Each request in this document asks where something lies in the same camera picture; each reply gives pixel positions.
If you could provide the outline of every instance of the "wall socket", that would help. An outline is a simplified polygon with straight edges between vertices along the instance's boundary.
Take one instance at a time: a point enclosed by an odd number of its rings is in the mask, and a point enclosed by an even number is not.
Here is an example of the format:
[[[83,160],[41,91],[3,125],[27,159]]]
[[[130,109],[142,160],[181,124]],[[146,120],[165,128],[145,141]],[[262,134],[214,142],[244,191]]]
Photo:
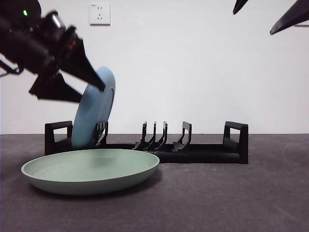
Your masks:
[[[108,26],[111,24],[111,5],[96,3],[89,5],[89,23],[91,26]]]

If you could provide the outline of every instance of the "dark gray tabletop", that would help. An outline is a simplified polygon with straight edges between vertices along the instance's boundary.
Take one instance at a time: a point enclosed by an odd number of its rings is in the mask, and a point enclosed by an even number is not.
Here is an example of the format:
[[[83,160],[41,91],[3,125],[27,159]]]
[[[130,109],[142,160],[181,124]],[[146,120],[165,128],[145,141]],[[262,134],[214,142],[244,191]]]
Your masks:
[[[1,136],[1,232],[309,231],[309,134],[250,135],[249,165],[160,164],[135,187],[89,197],[26,181],[20,168],[43,147],[43,135]]]

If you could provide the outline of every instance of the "light blue plate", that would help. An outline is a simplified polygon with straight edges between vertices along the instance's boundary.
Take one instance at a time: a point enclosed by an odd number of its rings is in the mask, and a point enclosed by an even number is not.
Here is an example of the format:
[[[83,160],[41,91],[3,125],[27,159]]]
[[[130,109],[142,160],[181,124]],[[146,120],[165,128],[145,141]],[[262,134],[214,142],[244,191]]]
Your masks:
[[[96,123],[108,121],[115,96],[115,77],[106,67],[97,70],[98,76],[105,84],[104,92],[88,84],[79,103],[73,131],[72,148],[82,148],[93,145]]]

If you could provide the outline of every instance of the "dish rack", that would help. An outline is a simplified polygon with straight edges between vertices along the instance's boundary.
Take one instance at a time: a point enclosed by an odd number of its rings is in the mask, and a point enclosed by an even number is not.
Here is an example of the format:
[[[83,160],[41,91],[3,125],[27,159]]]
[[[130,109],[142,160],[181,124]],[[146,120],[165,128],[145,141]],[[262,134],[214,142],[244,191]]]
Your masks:
[[[67,138],[55,142],[54,130],[68,128]],[[74,150],[70,143],[72,122],[57,122],[45,125],[45,155]],[[142,125],[141,139],[131,144],[109,144],[108,122],[95,125],[93,146],[82,149],[132,149],[146,151],[160,158],[161,163],[240,163],[248,164],[248,125],[236,122],[225,122],[223,141],[221,144],[193,144],[192,124],[183,122],[181,137],[167,143],[168,124],[163,123],[163,134],[157,140],[156,122],[154,122],[153,135],[146,141],[147,122]],[[239,140],[231,139],[231,129],[239,130]]]

